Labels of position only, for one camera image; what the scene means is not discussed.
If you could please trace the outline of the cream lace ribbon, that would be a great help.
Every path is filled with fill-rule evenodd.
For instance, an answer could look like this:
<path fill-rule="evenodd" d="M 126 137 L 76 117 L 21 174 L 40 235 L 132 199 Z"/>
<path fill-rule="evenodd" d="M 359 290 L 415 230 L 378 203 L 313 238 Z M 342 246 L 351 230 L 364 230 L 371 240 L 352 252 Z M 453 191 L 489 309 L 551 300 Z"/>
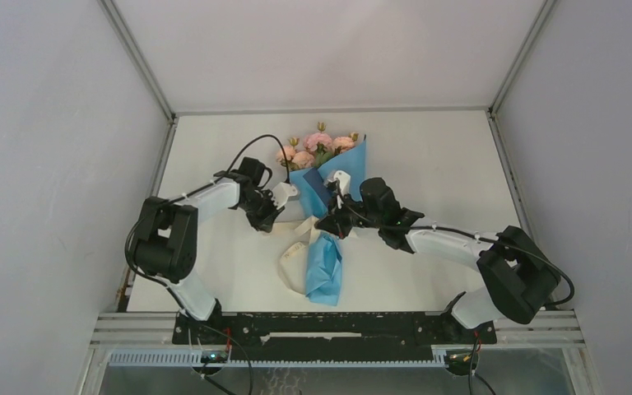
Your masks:
<path fill-rule="evenodd" d="M 291 293 L 305 297 L 306 269 L 309 247 L 321 234 L 315 229 L 318 218 L 309 216 L 304 220 L 277 222 L 272 235 L 290 236 L 293 243 L 276 261 L 276 274 L 284 287 Z"/>

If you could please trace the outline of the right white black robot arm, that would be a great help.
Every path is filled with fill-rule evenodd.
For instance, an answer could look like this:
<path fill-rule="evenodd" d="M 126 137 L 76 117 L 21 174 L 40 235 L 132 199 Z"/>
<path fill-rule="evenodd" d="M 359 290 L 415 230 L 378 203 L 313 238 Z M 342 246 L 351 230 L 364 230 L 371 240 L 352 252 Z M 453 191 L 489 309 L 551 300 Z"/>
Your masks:
<path fill-rule="evenodd" d="M 517 226 L 496 234 L 460 230 L 403 207 L 381 178 L 362 182 L 359 200 L 349 187 L 345 172 L 327 178 L 327 213 L 316 229 L 345 239 L 359 228 L 391 249 L 434 255 L 480 274 L 482 287 L 458 294 L 442 313 L 444 335 L 452 342 L 466 341 L 475 329 L 499 318 L 529 324 L 541 309 L 558 305 L 551 296 L 562 281 L 569 287 L 563 301 L 574 297 L 569 276 Z"/>

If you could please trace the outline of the blue wrapping paper sheet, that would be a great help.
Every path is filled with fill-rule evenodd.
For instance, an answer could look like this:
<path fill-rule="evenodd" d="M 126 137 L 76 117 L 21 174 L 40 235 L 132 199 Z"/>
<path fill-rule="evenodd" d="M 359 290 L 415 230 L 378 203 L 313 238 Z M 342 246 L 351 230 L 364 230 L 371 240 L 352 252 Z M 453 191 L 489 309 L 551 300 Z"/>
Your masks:
<path fill-rule="evenodd" d="M 367 142 L 354 135 L 330 137 L 313 133 L 304 147 L 286 147 L 281 160 L 298 189 L 305 220 L 297 227 L 309 235 L 301 293 L 312 303 L 334 307 L 342 292 L 344 258 L 339 239 L 346 236 L 347 219 L 339 219 L 339 198 L 361 200 L 360 185 L 367 173 Z"/>

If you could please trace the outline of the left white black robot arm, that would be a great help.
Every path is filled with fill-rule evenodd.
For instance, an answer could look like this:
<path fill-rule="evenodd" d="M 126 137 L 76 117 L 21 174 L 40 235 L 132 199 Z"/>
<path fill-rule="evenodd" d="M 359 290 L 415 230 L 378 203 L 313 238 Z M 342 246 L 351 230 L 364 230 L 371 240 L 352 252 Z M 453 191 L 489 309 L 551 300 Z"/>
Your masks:
<path fill-rule="evenodd" d="M 164 287 L 181 313 L 194 319 L 193 333 L 205 343 L 218 341 L 225 323 L 214 314 L 218 299 L 194 269 L 198 227 L 220 211 L 240 209 L 253 229 L 271 232 L 298 189 L 289 180 L 273 188 L 263 186 L 263 175 L 270 173 L 261 161 L 245 157 L 238 169 L 222 170 L 189 193 L 171 199 L 149 197 L 126 238 L 124 257 L 129 268 Z"/>

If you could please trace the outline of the pink fake flower bunch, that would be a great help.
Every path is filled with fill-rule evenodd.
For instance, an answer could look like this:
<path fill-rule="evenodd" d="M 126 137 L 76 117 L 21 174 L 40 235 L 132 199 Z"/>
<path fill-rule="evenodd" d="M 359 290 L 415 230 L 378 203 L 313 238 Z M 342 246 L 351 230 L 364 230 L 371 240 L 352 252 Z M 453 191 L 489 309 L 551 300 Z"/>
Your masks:
<path fill-rule="evenodd" d="M 276 163 L 292 170 L 318 168 L 326 162 L 354 150 L 364 138 L 358 132 L 331 134 L 325 122 L 303 137 L 289 137 L 276 152 Z"/>

